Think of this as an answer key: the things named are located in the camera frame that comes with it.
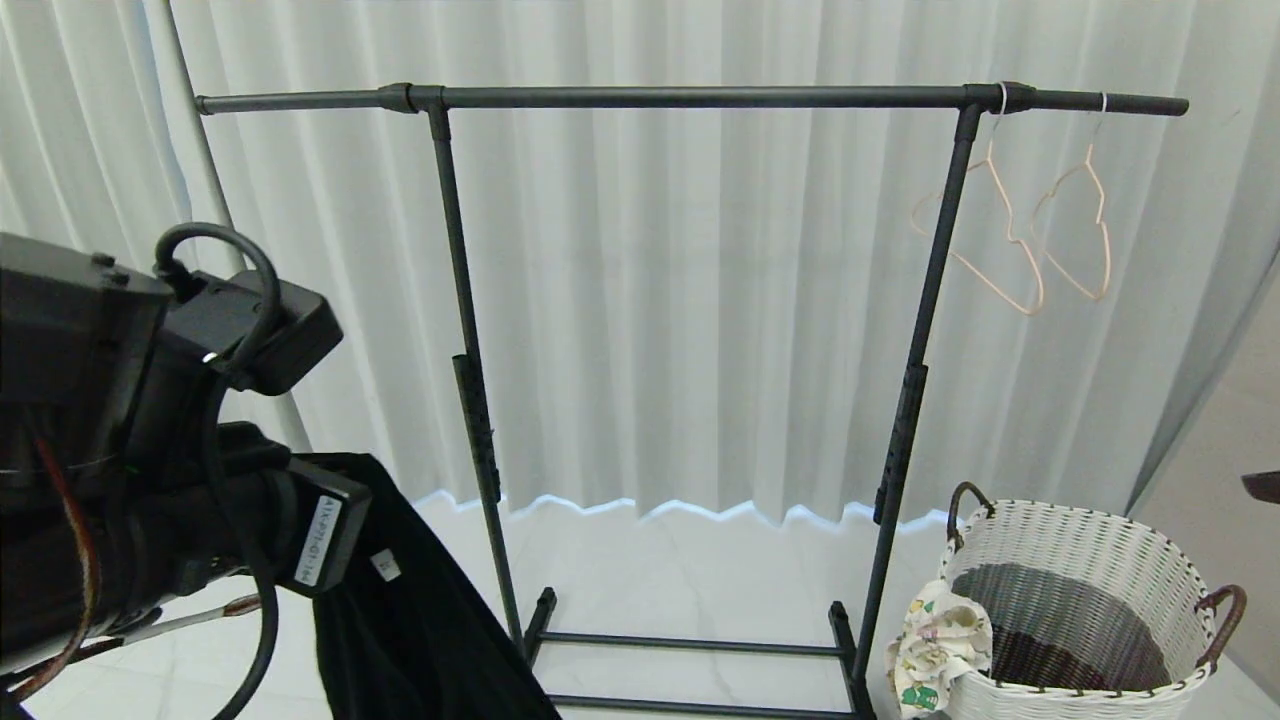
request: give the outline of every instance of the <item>clothes rack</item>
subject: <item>clothes rack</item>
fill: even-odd
[[[1188,101],[1178,97],[1106,94],[1108,114],[1140,114],[1176,117],[1187,113]],[[960,196],[964,190],[965,169],[978,133],[983,113],[1014,114],[1027,110],[1097,111],[1103,108],[1101,92],[1048,91],[1018,83],[984,83],[964,86],[881,86],[881,87],[445,87],[439,85],[394,83],[374,90],[285,92],[270,95],[234,95],[221,97],[195,96],[195,108],[204,115],[251,113],[268,110],[320,110],[380,108],[396,113],[425,113],[430,122],[435,145],[436,169],[444,201],[444,219],[449,251],[453,261],[458,310],[462,316],[463,352],[453,357],[467,438],[480,488],[485,525],[489,532],[494,568],[502,593],[502,606],[512,641],[521,647],[532,664],[543,643],[580,643],[611,647],[648,647],[673,650],[701,650],[716,652],[748,652],[785,656],[831,657],[840,662],[849,694],[850,710],[817,711],[777,707],[745,707],[653,700],[552,696],[561,706],[637,710],[649,712],[678,712],[686,715],[717,715],[736,717],[783,719],[856,719],[876,717],[867,691],[867,669],[879,616],[881,600],[888,571],[890,552],[897,529],[899,510],[906,483],[908,465],[915,441],[920,404],[928,366],[924,351],[938,304],[942,273],[951,245]],[[861,626],[854,639],[849,615],[840,601],[832,602],[828,620],[833,646],[804,646],[777,643],[746,643],[709,639],[666,637],[637,637],[553,632],[548,629],[556,609],[556,592],[548,587],[538,598],[536,610],[527,628],[520,625],[515,587],[507,560],[502,523],[498,515],[500,488],[498,465],[494,456],[493,427],[485,393],[484,372],[480,360],[480,340],[476,328],[471,278],[467,266],[462,208],[453,163],[451,132],[452,110],[471,108],[524,109],[524,108],[686,108],[686,109],[765,109],[765,108],[933,108],[957,111],[955,141],[947,167],[946,184],[933,245],[920,291],[919,309],[911,343],[906,355],[897,410],[890,432],[888,451],[879,489],[876,495],[874,520],[879,524],[872,573],[868,580],[867,601],[863,607]],[[201,128],[201,140],[207,137]],[[216,179],[216,192],[221,187]]]

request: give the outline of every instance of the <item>basket handle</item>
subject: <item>basket handle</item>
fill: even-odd
[[[1196,603],[1196,610],[1212,610],[1213,615],[1217,615],[1217,606],[1228,597],[1231,598],[1231,609],[1226,612],[1226,619],[1222,620],[1222,625],[1217,629],[1217,637],[1213,638],[1204,655],[1196,661],[1197,667],[1208,662],[1210,671],[1212,673],[1217,671],[1217,659],[1221,657],[1228,641],[1231,639],[1235,626],[1240,624],[1240,618],[1244,618],[1244,605],[1248,602],[1248,596],[1244,594],[1244,588],[1240,585],[1222,585]]]
[[[956,486],[956,491],[951,493],[951,511],[947,514],[947,539],[955,541],[956,550],[964,547],[964,539],[960,537],[960,532],[956,529],[956,515],[960,514],[960,497],[964,496],[965,491],[972,492],[978,498],[978,502],[983,503],[983,506],[987,507],[987,512],[989,512],[991,515],[996,514],[996,506],[992,505],[989,500],[987,500],[986,495],[982,495],[982,491],[978,489],[978,486],[968,480]]]

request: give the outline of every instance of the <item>laundry basket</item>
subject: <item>laundry basket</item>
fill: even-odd
[[[982,507],[957,530],[966,491]],[[941,577],[995,632],[992,669],[951,688],[952,720],[1178,717],[1244,614],[1243,589],[1210,593],[1169,538],[1119,515],[960,483],[947,537]]]

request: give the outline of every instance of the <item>black cloth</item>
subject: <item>black cloth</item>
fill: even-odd
[[[370,455],[307,455],[372,491],[346,578],[314,601],[334,720],[559,717],[480,593]],[[401,575],[370,557],[390,550]]]

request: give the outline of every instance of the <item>wall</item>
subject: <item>wall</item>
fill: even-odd
[[[1280,469],[1280,283],[1192,423],[1134,516],[1171,537],[1210,588],[1248,591],[1228,653],[1280,698],[1280,505],[1253,500],[1240,483]]]

